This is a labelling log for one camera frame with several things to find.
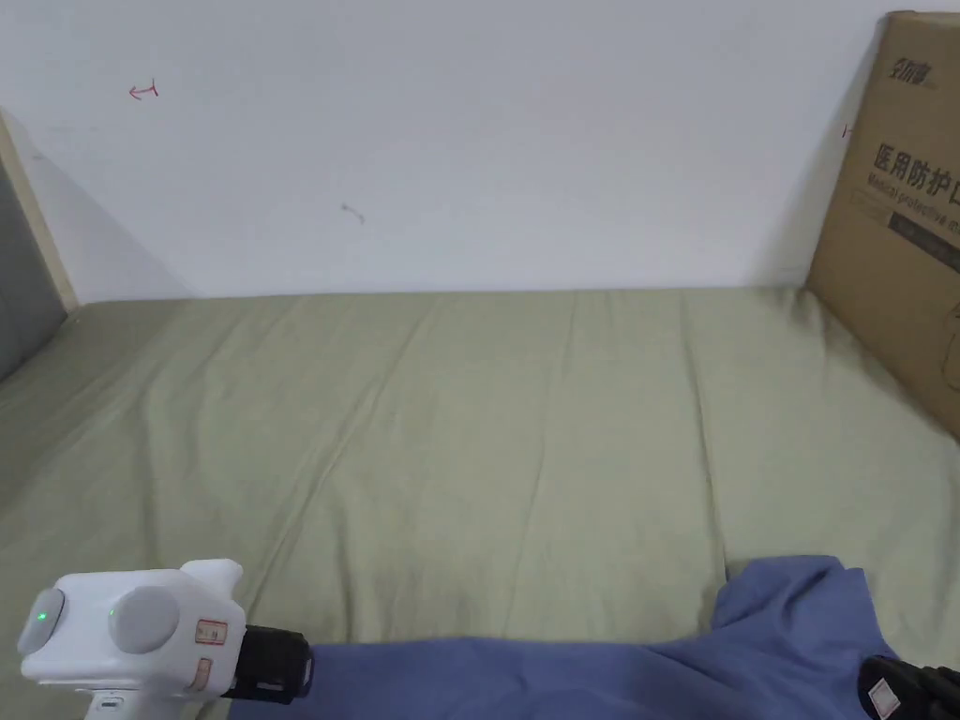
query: gray headboard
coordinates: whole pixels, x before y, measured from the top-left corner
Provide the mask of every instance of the gray headboard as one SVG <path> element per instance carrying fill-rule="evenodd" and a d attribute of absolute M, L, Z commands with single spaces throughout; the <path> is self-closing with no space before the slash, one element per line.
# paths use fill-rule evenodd
<path fill-rule="evenodd" d="M 11 153 L 0 153 L 0 380 L 53 337 L 66 318 L 34 229 L 18 196 Z"/>

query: bed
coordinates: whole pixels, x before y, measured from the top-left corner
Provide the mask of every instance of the bed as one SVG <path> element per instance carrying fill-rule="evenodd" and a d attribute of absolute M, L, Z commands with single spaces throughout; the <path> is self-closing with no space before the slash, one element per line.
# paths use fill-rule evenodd
<path fill-rule="evenodd" d="M 47 309 L 0 383 L 10 717 L 84 711 L 19 677 L 39 589 L 204 557 L 314 642 L 654 642 L 749 559 L 825 553 L 960 665 L 956 442 L 803 290 Z"/>

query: blue shirt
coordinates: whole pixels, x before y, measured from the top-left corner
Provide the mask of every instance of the blue shirt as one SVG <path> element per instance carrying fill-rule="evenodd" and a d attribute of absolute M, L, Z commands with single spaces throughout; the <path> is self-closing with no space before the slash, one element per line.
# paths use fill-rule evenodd
<path fill-rule="evenodd" d="M 711 627 L 659 645 L 318 645 L 306 698 L 237 701 L 229 718 L 863 720 L 860 663 L 894 657 L 863 571 L 835 558 L 751 563 L 720 590 Z"/>

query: red marking on wall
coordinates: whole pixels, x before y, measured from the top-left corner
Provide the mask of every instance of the red marking on wall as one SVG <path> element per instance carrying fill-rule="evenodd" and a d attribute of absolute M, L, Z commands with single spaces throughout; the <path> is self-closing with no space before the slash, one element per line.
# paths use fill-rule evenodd
<path fill-rule="evenodd" d="M 131 96 L 134 100 L 143 100 L 143 98 L 141 98 L 140 95 L 142 95 L 142 94 L 145 93 L 145 92 L 152 92 L 152 93 L 154 93 L 154 97 L 155 97 L 155 98 L 158 98 L 158 97 L 160 96 L 160 93 L 158 93 L 158 92 L 156 91 L 156 80 L 154 80 L 153 78 L 151 78 L 151 79 L 150 79 L 150 87 L 145 87 L 145 88 L 142 89 L 142 90 L 136 89 L 136 85 L 134 85 L 133 87 L 130 88 L 130 96 Z"/>

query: paper tag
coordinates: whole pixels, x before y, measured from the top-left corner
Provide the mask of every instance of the paper tag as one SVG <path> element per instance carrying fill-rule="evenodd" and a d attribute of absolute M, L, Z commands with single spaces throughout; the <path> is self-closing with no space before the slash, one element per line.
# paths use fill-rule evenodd
<path fill-rule="evenodd" d="M 213 660 L 210 658 L 200 658 L 197 662 L 197 673 L 193 676 L 193 683 L 187 686 L 186 689 L 193 690 L 194 692 L 200 692 L 206 688 L 207 682 L 210 680 L 210 668 L 213 667 Z"/>
<path fill-rule="evenodd" d="M 874 709 L 876 714 L 880 716 L 880 720 L 887 720 L 900 707 L 900 698 L 894 694 L 890 685 L 883 678 L 880 678 L 880 682 L 874 685 L 867 694 L 870 695 L 870 702 L 874 704 Z"/>
<path fill-rule="evenodd" d="M 194 642 L 201 645 L 223 645 L 227 642 L 227 623 L 219 620 L 201 620 L 197 623 Z"/>

